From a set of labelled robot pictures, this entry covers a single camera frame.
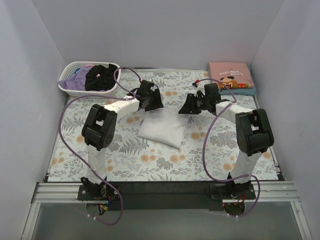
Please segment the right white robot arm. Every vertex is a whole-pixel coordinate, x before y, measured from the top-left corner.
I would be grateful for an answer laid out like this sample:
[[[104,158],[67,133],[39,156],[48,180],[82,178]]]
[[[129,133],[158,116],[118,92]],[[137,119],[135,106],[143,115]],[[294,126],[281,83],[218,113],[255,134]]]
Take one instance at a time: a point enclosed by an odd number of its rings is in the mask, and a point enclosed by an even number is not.
[[[251,178],[256,181],[258,178],[253,175],[253,170],[258,159],[269,147],[274,144],[274,135],[267,113],[264,109],[249,109],[237,105],[237,100],[221,99],[217,83],[204,85],[204,91],[197,90],[196,93],[189,93],[185,103],[178,111],[180,115],[198,115],[207,111],[214,115],[208,131],[205,135],[202,147],[202,165],[207,176],[218,183],[230,183],[226,186],[227,195],[237,199],[245,192],[243,184],[250,182]],[[235,124],[236,142],[239,154],[235,166],[229,172],[227,179],[214,178],[207,169],[205,154],[209,134],[219,118],[224,118]]]

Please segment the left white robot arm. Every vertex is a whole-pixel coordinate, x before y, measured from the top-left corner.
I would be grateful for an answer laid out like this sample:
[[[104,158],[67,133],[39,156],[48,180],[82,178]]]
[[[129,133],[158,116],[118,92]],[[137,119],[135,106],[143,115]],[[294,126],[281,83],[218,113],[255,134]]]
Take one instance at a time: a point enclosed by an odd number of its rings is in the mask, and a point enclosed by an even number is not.
[[[142,80],[135,92],[112,104],[95,104],[91,107],[81,132],[89,164],[89,170],[81,178],[81,183],[92,184],[89,194],[95,200],[103,199],[107,193],[101,183],[106,179],[106,151],[113,141],[117,121],[139,110],[148,112],[163,107],[159,87],[147,80]]]

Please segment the white t shirt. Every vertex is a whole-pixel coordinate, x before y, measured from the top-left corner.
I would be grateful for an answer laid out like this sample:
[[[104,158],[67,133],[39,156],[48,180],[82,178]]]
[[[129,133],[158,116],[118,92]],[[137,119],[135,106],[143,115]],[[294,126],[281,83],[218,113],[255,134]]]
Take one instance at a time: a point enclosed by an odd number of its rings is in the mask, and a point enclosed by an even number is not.
[[[148,111],[137,136],[179,149],[188,127],[188,116],[166,108]]]

